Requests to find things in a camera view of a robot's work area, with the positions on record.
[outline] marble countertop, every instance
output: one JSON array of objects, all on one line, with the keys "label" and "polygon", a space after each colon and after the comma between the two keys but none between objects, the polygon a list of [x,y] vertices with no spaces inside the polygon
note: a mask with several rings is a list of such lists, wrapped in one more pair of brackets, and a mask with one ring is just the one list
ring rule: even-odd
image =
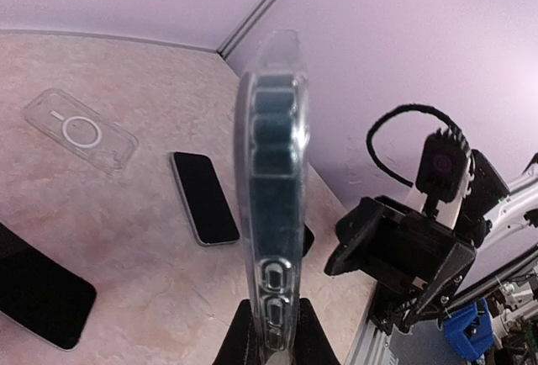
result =
[{"label": "marble countertop", "polygon": [[[71,352],[0,317],[0,363],[212,363],[248,297],[242,248],[196,243],[167,154],[208,155],[238,218],[231,146],[237,76],[214,54],[121,40],[0,34],[0,49],[0,221],[98,291]],[[22,108],[50,87],[138,138],[123,172],[99,171],[24,121]],[[372,280],[323,274],[345,211],[314,170],[307,196],[316,239],[301,293],[343,362]]]}]

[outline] clear phone case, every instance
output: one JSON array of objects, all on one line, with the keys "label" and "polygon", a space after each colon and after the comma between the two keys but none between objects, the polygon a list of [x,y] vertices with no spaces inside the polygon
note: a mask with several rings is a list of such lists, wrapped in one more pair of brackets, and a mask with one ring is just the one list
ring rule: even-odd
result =
[{"label": "clear phone case", "polygon": [[138,140],[61,89],[47,89],[23,109],[43,134],[108,174],[125,168]]},{"label": "clear phone case", "polygon": [[261,363],[292,361],[303,251],[307,115],[298,35],[277,31],[241,78],[235,106],[235,175]]}]

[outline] black cable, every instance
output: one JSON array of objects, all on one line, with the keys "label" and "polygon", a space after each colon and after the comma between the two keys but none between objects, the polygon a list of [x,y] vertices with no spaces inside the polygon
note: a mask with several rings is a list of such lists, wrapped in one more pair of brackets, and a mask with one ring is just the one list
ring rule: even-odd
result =
[{"label": "black cable", "polygon": [[[373,139],[373,136],[376,134],[376,132],[378,132],[379,129],[383,126],[383,124],[387,123],[387,121],[389,121],[390,119],[393,119],[397,115],[408,113],[411,111],[417,111],[419,113],[433,115],[437,119],[440,119],[443,123],[445,123],[448,126],[448,129],[452,133],[456,135],[462,133],[462,130],[460,129],[460,127],[458,127],[457,124],[454,121],[452,121],[452,119],[448,115],[446,115],[445,113],[443,113],[442,111],[438,110],[435,107],[428,106],[425,104],[404,104],[402,106],[398,106],[393,111],[390,111],[384,114],[378,121],[376,121],[374,125],[370,128],[367,134],[368,153],[370,154],[370,157],[372,158],[374,163],[377,165],[377,167],[379,167],[381,170],[383,170],[393,179],[398,180],[400,183],[408,187],[413,187],[413,182],[410,182],[407,178],[404,178],[400,176],[399,174],[397,174],[396,172],[393,172],[381,160],[379,160],[379,158],[377,157],[376,151],[373,148],[372,139]],[[474,162],[472,164],[472,171],[474,172]]]},{"label": "black cable", "polygon": [[512,278],[507,279],[507,282],[509,283],[522,283],[525,281],[529,281],[532,278],[538,278],[538,273],[536,273],[535,269],[532,269],[532,272],[529,274],[522,274],[518,275]]}]

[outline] phone screen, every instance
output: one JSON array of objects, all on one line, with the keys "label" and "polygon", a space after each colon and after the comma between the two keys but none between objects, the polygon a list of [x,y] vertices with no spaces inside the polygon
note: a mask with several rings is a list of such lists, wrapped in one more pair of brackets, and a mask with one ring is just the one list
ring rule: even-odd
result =
[{"label": "phone screen", "polygon": [[95,288],[0,224],[0,311],[65,350],[79,341]]},{"label": "phone screen", "polygon": [[174,152],[172,166],[198,241],[217,245],[239,240],[211,160],[205,155]]}]

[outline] smartphone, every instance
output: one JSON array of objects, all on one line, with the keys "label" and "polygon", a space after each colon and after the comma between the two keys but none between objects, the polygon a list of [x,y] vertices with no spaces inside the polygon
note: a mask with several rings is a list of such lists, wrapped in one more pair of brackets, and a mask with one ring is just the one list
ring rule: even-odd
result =
[{"label": "smartphone", "polygon": [[240,79],[234,160],[260,363],[291,365],[298,322],[309,141],[298,35],[278,31]]},{"label": "smartphone", "polygon": [[78,343],[95,288],[0,224],[0,312],[64,350]]},{"label": "smartphone", "polygon": [[211,160],[173,152],[171,166],[197,242],[213,246],[238,241],[239,231]]}]

